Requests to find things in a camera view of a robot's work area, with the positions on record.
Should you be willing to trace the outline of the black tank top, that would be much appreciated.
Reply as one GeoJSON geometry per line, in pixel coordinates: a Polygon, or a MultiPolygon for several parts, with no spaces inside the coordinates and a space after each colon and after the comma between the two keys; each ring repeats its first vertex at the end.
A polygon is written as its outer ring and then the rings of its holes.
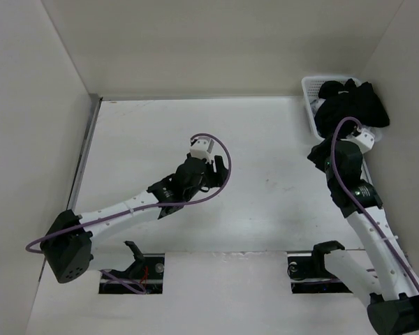
{"type": "Polygon", "coordinates": [[[358,145],[364,154],[373,149],[376,131],[390,125],[388,113],[369,82],[306,77],[302,85],[312,131],[321,139],[308,159],[321,171],[337,127],[337,138],[358,145]]]}

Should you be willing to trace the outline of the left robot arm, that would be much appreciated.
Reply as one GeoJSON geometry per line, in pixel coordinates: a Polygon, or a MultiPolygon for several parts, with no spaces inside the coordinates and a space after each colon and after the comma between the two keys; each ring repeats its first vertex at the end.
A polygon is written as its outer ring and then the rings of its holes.
{"type": "Polygon", "coordinates": [[[221,156],[208,163],[187,156],[177,170],[132,198],[93,212],[61,212],[40,248],[59,283],[69,283],[86,271],[106,269],[98,245],[136,223],[169,216],[193,201],[198,193],[222,190],[230,169],[221,156]]]}

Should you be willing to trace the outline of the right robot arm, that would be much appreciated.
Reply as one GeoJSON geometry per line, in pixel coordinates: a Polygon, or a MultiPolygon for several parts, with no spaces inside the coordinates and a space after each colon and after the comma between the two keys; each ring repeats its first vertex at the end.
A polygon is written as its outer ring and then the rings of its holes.
{"type": "Polygon", "coordinates": [[[361,267],[338,241],[315,245],[311,270],[337,277],[362,302],[377,334],[419,331],[419,277],[389,227],[376,189],[362,178],[359,146],[328,138],[311,149],[308,159],[325,173],[332,201],[359,237],[375,272],[361,267]]]}

